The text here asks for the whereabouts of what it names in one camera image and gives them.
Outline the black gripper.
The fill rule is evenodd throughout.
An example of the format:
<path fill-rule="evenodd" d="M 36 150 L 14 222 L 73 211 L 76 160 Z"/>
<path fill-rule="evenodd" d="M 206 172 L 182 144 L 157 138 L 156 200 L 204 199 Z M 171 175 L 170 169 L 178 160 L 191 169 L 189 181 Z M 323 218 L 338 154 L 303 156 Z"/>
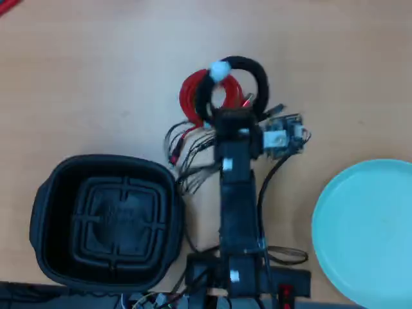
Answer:
<path fill-rule="evenodd" d="M 247 130 L 252 139 L 261 139 L 258 117 L 251 108 L 219 109 L 214 114 L 214 128 L 218 142 L 232 141 Z"/>

